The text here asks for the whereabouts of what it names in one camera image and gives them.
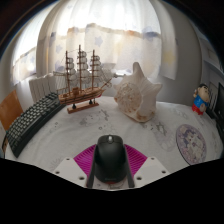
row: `desk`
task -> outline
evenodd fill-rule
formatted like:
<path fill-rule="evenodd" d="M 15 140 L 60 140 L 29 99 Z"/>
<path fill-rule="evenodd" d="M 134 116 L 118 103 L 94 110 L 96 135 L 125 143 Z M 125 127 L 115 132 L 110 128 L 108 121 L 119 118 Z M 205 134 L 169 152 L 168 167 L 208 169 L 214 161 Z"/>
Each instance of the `desk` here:
<path fill-rule="evenodd" d="M 194 126 L 203 135 L 207 146 L 205 162 L 220 158 L 222 141 L 206 113 L 198 116 L 189 106 L 157 102 L 156 116 L 138 123 L 119 110 L 113 97 L 100 97 L 97 102 L 99 106 L 73 114 L 63 108 L 36 133 L 19 158 L 14 157 L 9 145 L 5 158 L 52 172 L 65 157 L 73 158 L 96 144 L 100 136 L 114 134 L 147 157 L 155 156 L 173 173 L 189 166 L 176 143 L 176 130 L 182 124 Z M 165 130 L 164 139 L 158 135 L 158 124 Z"/>

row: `large white seashell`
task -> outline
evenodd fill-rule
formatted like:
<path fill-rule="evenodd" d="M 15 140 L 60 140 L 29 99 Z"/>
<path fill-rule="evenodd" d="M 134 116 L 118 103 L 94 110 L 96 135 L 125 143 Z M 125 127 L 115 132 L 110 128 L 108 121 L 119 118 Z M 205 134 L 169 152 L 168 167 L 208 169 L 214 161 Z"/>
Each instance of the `large white seashell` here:
<path fill-rule="evenodd" d="M 117 94 L 114 100 L 119 109 L 138 122 L 150 120 L 156 112 L 156 96 L 162 84 L 151 83 L 143 74 L 138 62 L 133 64 L 133 74 L 124 75 L 123 80 L 114 85 Z"/>

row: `sheer curtain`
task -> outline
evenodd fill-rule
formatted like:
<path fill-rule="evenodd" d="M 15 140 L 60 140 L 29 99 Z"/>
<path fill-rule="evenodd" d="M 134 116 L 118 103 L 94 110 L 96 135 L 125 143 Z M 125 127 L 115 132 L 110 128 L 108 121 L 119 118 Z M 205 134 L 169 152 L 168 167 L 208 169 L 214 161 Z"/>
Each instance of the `sheer curtain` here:
<path fill-rule="evenodd" d="M 63 0 L 44 9 L 22 31 L 12 59 L 13 83 L 64 71 L 67 50 L 93 49 L 104 68 L 132 72 L 139 62 L 146 77 L 156 78 L 162 58 L 161 30 L 149 0 Z"/>
<path fill-rule="evenodd" d="M 11 60 L 11 83 L 16 85 L 36 72 L 36 48 L 41 26 L 54 7 L 50 5 L 34 16 L 20 31 Z"/>

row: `figurine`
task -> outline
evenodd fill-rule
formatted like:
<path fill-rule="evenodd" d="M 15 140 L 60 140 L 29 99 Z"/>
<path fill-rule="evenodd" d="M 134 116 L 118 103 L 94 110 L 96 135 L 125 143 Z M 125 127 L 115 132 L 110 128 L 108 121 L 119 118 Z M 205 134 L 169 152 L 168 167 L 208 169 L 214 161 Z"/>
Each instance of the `figurine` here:
<path fill-rule="evenodd" d="M 202 115 L 209 103 L 209 91 L 208 86 L 205 84 L 200 84 L 198 89 L 194 92 L 194 104 L 192 105 L 192 110 L 198 115 Z"/>

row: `wooden chair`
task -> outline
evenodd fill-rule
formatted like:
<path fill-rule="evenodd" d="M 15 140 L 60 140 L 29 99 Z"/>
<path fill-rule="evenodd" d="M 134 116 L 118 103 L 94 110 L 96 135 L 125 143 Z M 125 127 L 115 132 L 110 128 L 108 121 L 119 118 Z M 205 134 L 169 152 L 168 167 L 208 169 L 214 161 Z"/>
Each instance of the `wooden chair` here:
<path fill-rule="evenodd" d="M 0 121 L 7 131 L 12 122 L 23 113 L 16 90 L 13 90 L 0 104 Z"/>

